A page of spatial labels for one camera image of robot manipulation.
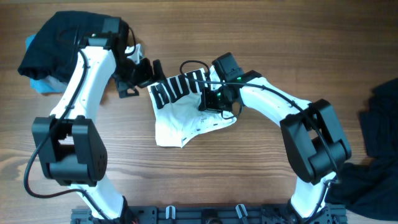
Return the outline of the white t-shirt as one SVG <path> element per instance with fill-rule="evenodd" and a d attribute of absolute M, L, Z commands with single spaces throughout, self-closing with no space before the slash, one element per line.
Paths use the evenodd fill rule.
<path fill-rule="evenodd" d="M 199 134 L 226 128 L 236 122 L 230 112 L 210 113 L 198 109 L 208 85 L 203 68 L 169 77 L 147 87 L 155 114 L 155 141 L 162 147 L 184 147 Z"/>

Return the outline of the black folded garment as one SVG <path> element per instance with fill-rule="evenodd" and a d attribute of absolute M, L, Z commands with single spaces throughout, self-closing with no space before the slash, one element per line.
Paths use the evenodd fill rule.
<path fill-rule="evenodd" d="M 36 33 L 17 71 L 34 80 L 48 76 L 68 83 L 76 67 L 78 43 L 85 34 L 101 33 L 108 15 L 58 11 Z"/>

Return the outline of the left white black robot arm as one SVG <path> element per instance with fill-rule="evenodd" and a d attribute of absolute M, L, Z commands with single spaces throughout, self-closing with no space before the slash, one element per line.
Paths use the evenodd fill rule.
<path fill-rule="evenodd" d="M 129 88 L 144 88 L 163 82 L 165 75 L 159 60 L 151 62 L 134 47 L 126 53 L 127 42 L 111 32 L 85 34 L 77 46 L 77 62 L 62 99 L 48 117 L 37 117 L 32 125 L 36 149 L 24 174 L 36 158 L 44 176 L 76 192 L 91 208 L 100 223 L 137 223 L 138 219 L 106 176 L 108 155 L 95 127 L 98 107 L 110 78 Z"/>

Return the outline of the light blue folded cloth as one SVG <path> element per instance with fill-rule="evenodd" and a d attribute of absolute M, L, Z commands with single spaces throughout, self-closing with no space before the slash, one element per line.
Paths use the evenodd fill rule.
<path fill-rule="evenodd" d="M 54 77 L 47 76 L 41 80 L 34 80 L 31 78 L 30 87 L 37 93 L 44 95 L 48 93 L 63 93 L 66 90 L 67 85 Z"/>

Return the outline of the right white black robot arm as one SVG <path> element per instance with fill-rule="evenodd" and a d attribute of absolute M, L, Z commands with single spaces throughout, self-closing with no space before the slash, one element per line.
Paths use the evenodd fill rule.
<path fill-rule="evenodd" d="M 291 221 L 311 223 L 323 215 L 326 193 L 339 184 L 339 171 L 351 157 L 351 146 L 332 105 L 324 99 L 296 98 L 255 71 L 208 72 L 205 83 L 209 87 L 202 94 L 203 110 L 230 112 L 233 103 L 239 103 L 280 128 L 289 164 L 297 175 L 289 202 Z"/>

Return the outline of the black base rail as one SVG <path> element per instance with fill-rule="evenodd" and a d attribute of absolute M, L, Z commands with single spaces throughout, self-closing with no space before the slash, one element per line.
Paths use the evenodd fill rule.
<path fill-rule="evenodd" d="M 304 223 L 284 204 L 234 207 L 185 207 L 167 208 L 155 206 L 129 207 L 138 222 L 148 224 L 205 224 L 205 223 Z M 90 209 L 73 209 L 70 223 L 106 223 L 92 215 Z M 309 223 L 347 224 L 346 209 L 343 205 L 327 203 Z"/>

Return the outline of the dark object at right edge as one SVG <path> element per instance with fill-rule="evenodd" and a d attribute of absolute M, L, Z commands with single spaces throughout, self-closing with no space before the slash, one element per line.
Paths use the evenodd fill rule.
<path fill-rule="evenodd" d="M 397 79 L 373 89 L 368 110 L 359 113 L 367 166 L 346 163 L 342 183 L 334 185 L 326 202 L 342 204 L 358 215 L 397 221 Z"/>

